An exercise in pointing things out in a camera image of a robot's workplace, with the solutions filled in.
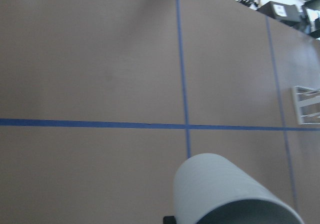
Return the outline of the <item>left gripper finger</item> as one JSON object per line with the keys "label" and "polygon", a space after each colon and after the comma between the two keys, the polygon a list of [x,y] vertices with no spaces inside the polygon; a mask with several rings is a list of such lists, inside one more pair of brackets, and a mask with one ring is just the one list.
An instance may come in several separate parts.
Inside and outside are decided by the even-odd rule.
{"label": "left gripper finger", "polygon": [[162,219],[163,224],[176,224],[176,218],[174,216],[164,216]]}

